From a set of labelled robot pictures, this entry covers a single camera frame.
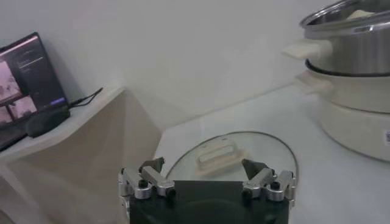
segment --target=laptop screen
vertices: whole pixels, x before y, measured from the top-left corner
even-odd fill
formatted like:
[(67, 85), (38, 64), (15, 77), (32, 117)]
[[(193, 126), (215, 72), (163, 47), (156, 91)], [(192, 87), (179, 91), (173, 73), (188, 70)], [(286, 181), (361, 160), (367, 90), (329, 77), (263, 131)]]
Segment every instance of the laptop screen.
[(0, 51), (0, 127), (67, 105), (37, 33)]

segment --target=stacked pot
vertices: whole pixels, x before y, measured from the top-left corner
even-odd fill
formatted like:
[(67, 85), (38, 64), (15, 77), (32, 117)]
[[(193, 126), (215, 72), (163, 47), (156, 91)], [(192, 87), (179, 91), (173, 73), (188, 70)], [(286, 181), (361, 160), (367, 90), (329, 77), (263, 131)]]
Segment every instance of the stacked pot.
[(300, 25), (306, 39), (285, 53), (305, 60), (297, 82), (320, 95), (322, 128), (347, 148), (390, 161), (390, 1), (340, 1)]

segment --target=white table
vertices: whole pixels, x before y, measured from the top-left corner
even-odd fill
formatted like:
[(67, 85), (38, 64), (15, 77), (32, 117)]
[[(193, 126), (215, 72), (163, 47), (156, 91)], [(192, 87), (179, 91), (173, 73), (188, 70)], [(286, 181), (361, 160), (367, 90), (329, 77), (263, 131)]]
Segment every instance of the white table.
[(155, 154), (166, 160), (161, 173), (166, 175), (185, 152), (216, 135), (263, 131), (287, 142), (299, 162), (290, 223), (390, 223), (390, 163), (330, 139), (316, 121), (316, 102), (316, 96), (288, 86), (169, 128)]
[(36, 201), (19, 182), (12, 170), (9, 169), (9, 164), (20, 158), (61, 143), (87, 123), (94, 115), (101, 111), (123, 91), (123, 87), (104, 88), (89, 105), (71, 109), (71, 117), (61, 123), (57, 128), (37, 138), (26, 137), (1, 152), (0, 176), (2, 176), (6, 182), (8, 182), (8, 184), (20, 194), (29, 206), (37, 209), (38, 205)]

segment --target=black cable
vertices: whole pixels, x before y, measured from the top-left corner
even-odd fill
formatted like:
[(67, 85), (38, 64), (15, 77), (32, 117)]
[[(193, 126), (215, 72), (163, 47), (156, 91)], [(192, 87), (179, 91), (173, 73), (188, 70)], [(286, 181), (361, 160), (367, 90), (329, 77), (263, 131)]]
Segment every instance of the black cable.
[[(69, 109), (70, 108), (74, 108), (74, 107), (83, 107), (83, 106), (86, 106), (88, 104), (90, 104), (92, 102), (92, 100), (103, 90), (103, 87), (98, 89), (95, 93), (91, 94), (90, 96), (87, 96), (87, 97), (84, 97), (84, 98), (81, 98), (81, 99), (78, 99), (78, 100), (75, 100), (73, 102), (71, 102), (69, 104)], [(87, 100), (91, 98), (87, 103), (83, 103), (83, 104), (80, 104), (82, 103), (83, 101)]]

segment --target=pot lid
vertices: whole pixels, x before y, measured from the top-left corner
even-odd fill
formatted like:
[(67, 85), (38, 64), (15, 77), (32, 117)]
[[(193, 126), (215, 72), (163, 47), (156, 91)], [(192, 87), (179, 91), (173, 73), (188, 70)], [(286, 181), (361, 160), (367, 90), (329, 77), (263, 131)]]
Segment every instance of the pot lid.
[(300, 25), (310, 31), (368, 27), (381, 29), (390, 22), (388, 0), (344, 0), (320, 9), (303, 19)]
[(242, 159), (265, 163), (276, 173), (289, 170), (298, 178), (295, 156), (278, 137), (241, 131), (211, 138), (184, 154), (167, 174), (170, 180), (246, 181)]

